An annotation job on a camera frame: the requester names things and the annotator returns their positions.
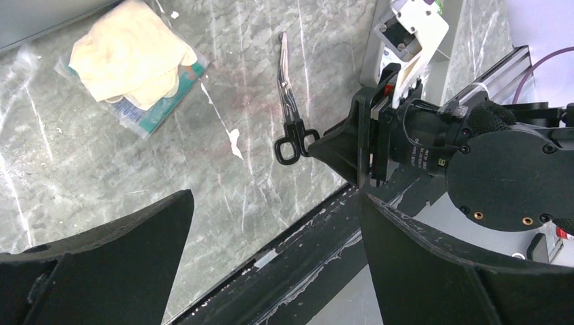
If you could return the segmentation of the grey plastic divider tray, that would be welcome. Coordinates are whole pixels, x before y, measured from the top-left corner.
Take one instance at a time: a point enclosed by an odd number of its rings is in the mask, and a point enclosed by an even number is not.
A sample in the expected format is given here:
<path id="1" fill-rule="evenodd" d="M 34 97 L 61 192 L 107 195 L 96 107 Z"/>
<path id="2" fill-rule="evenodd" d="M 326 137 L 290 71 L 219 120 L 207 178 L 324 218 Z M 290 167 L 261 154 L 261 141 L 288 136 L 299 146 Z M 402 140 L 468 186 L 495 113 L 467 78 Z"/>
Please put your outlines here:
<path id="1" fill-rule="evenodd" d="M 399 72 L 391 107 L 398 108 L 438 52 L 448 30 L 440 1 L 377 1 L 359 82 L 375 87 L 383 68 L 397 63 Z"/>

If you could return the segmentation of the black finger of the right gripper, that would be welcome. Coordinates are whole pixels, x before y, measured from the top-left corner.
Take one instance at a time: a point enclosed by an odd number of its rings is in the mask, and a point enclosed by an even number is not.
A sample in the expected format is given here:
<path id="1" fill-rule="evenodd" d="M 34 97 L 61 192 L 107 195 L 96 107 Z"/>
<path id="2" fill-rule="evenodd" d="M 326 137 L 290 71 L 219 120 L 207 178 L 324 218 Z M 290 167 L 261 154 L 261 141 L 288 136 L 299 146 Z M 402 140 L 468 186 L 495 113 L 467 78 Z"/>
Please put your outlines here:
<path id="1" fill-rule="evenodd" d="M 308 148 L 310 157 L 358 188 L 368 180 L 371 106 L 372 89 L 360 89 L 351 100 L 346 119 Z"/>

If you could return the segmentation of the cream latex gloves packet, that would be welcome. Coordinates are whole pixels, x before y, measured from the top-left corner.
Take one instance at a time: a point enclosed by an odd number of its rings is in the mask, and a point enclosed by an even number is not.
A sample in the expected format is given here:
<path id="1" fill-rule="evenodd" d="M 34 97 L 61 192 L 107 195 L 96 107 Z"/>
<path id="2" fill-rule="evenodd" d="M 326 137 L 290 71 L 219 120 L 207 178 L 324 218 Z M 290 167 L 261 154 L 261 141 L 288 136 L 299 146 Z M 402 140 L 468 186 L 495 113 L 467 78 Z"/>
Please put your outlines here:
<path id="1" fill-rule="evenodd" d="M 55 71 L 148 139 L 176 109 L 209 60 L 176 30 L 166 1 L 121 1 L 98 18 Z"/>

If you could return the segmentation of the grey metal medicine case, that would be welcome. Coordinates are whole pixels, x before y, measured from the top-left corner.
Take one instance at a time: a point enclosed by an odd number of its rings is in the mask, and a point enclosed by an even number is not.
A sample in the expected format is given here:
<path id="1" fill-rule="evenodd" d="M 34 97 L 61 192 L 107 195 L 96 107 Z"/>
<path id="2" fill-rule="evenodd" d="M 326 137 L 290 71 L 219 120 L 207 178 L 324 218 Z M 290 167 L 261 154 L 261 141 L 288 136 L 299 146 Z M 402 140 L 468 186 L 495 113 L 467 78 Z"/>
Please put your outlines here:
<path id="1" fill-rule="evenodd" d="M 114 0 L 1 0 L 1 53 L 117 4 Z"/>

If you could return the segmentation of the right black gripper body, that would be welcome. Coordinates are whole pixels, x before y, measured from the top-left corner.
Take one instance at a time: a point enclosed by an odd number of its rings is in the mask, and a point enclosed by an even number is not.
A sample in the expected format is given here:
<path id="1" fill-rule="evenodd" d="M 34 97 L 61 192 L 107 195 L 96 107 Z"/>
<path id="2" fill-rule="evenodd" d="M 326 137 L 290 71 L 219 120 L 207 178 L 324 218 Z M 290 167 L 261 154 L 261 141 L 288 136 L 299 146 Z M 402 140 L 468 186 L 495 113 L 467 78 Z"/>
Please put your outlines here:
<path id="1" fill-rule="evenodd" d="M 422 100 L 417 80 L 397 108 L 392 99 L 398 86 L 400 65 L 384 67 L 370 114 L 370 179 L 381 186 L 398 167 L 413 167 L 432 176 L 445 176 L 454 153 L 470 137 L 465 126 L 470 108 L 459 101 L 444 106 Z"/>

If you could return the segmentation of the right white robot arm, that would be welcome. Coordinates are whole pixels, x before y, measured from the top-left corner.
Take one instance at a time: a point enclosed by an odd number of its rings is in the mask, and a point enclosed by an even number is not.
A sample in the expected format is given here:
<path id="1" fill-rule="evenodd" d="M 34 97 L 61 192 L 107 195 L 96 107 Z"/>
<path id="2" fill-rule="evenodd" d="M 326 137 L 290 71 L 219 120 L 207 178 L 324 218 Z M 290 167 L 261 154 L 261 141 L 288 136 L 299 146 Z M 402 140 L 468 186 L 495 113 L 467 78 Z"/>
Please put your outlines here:
<path id="1" fill-rule="evenodd" d="M 394 106 L 399 66 L 358 91 L 346 119 L 309 155 L 348 183 L 381 186 L 399 168 L 444 180 L 453 204 L 492 230 L 520 232 L 553 221 L 573 229 L 573 106 L 501 105 L 472 91 L 443 106 L 416 81 Z"/>

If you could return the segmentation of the black handled scissors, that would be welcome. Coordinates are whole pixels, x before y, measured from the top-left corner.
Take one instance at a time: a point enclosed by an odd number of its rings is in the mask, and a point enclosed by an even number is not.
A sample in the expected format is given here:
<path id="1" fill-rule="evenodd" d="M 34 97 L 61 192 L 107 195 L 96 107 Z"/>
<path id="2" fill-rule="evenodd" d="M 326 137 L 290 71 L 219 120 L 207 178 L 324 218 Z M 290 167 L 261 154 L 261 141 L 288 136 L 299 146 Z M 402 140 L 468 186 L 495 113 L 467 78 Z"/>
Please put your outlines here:
<path id="1" fill-rule="evenodd" d="M 288 76 L 288 35 L 281 32 L 278 35 L 280 42 L 280 58 L 278 63 L 277 84 L 280 94 L 280 103 L 284 117 L 284 136 L 277 139 L 273 151 L 281 165 L 293 165 L 300 157 L 310 157 L 307 150 L 306 139 L 313 138 L 313 142 L 320 138 L 315 129 L 307 129 L 296 104 L 292 85 Z"/>

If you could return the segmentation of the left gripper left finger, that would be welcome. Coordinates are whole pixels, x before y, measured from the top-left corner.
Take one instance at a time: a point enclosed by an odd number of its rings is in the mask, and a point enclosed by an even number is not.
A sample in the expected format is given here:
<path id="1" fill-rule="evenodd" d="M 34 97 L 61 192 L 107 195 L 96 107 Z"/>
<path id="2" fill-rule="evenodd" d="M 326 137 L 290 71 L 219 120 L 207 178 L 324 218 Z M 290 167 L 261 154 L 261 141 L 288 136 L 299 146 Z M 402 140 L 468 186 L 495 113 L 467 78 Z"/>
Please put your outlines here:
<path id="1" fill-rule="evenodd" d="M 160 324 L 192 223 L 180 190 L 85 232 L 1 254 L 2 324 Z"/>

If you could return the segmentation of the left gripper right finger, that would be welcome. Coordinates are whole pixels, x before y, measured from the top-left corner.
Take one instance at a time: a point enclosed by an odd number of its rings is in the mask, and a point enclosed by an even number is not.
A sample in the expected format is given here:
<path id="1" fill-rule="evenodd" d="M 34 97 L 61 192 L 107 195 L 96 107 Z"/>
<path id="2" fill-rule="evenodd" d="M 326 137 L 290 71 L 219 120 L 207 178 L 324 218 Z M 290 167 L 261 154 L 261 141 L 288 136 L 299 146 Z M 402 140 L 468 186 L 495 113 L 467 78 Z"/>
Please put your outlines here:
<path id="1" fill-rule="evenodd" d="M 573 269 L 459 240 L 359 197 L 363 244 L 385 324 L 572 324 Z"/>

